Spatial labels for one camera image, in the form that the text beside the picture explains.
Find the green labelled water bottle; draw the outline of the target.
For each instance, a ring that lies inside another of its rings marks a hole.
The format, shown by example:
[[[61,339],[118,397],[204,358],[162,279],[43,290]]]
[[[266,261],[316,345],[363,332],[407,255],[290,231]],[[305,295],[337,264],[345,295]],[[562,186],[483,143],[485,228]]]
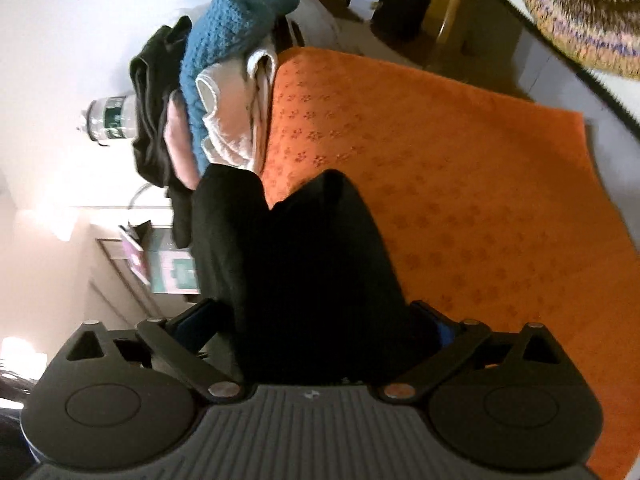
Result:
[[[138,134],[137,104],[134,94],[94,100],[80,113],[76,130],[99,146],[132,141]]]

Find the stacked teal pink boxes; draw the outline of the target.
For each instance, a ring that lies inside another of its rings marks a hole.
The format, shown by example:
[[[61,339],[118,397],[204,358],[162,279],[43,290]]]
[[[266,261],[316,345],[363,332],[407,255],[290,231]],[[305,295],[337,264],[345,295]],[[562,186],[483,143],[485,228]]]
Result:
[[[188,248],[179,248],[171,228],[144,222],[120,226],[129,269],[154,294],[198,296],[195,264]]]

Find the white chair cushion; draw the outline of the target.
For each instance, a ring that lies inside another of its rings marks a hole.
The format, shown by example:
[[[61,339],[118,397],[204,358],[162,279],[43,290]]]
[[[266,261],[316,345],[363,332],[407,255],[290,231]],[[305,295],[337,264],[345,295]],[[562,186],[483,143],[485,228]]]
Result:
[[[639,0],[503,0],[639,133]]]

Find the black garment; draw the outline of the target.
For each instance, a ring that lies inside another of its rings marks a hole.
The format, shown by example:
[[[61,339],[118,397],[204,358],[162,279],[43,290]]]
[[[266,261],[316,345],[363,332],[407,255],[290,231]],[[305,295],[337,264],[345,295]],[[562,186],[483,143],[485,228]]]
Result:
[[[398,382],[439,348],[437,326],[405,300],[370,211],[341,171],[269,205],[256,174],[210,166],[192,196],[192,255],[250,382]]]

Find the pink folded garment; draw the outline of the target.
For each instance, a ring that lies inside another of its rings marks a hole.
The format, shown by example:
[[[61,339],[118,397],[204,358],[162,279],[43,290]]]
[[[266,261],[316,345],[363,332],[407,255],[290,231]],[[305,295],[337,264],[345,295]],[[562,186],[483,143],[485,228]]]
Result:
[[[169,96],[164,141],[176,177],[188,190],[194,191],[201,177],[192,152],[192,136],[188,116],[186,116],[186,103],[179,89],[171,92]]]

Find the dark grey folded garment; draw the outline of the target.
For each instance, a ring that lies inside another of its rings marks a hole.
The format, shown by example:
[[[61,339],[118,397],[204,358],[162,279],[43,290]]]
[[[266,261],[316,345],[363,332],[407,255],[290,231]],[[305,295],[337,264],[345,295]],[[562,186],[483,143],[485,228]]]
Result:
[[[177,178],[164,140],[171,92],[179,88],[179,72],[192,28],[187,16],[175,26],[160,26],[129,64],[129,76],[137,98],[137,134],[132,142],[138,174],[149,184],[163,188],[174,220],[171,232],[177,247],[191,244],[192,191]]]

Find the teal knitted sweater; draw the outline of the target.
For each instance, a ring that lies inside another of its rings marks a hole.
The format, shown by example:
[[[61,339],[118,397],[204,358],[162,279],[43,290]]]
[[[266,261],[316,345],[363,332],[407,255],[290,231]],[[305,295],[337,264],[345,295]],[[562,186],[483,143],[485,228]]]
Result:
[[[209,165],[201,143],[207,136],[205,107],[196,76],[208,66],[247,54],[272,32],[277,18],[293,12],[299,0],[212,0],[192,25],[180,67],[180,89],[192,134],[192,151],[201,172]]]

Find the round woven mat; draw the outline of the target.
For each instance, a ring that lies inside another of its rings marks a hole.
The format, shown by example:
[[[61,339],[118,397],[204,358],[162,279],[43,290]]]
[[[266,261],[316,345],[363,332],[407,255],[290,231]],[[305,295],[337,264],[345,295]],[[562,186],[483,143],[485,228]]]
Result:
[[[639,0],[523,0],[542,36],[592,70],[639,78]]]

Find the orange patterned table cloth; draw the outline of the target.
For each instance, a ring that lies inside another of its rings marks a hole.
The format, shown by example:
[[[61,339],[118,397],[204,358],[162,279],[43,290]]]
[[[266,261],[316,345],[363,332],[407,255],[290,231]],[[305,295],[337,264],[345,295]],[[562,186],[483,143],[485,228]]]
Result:
[[[288,49],[268,202],[328,168],[359,188],[407,297],[498,330],[550,328],[604,411],[591,468],[625,477],[639,454],[639,256],[582,116],[374,58]]]

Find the white cream garment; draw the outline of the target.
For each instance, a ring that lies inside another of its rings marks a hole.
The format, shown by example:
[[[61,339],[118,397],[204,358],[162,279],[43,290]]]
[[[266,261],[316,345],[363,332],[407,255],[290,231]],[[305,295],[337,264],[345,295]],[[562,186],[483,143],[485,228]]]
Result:
[[[246,55],[213,64],[198,74],[195,85],[206,129],[200,145],[208,162],[262,172],[277,69],[277,52],[266,39]]]

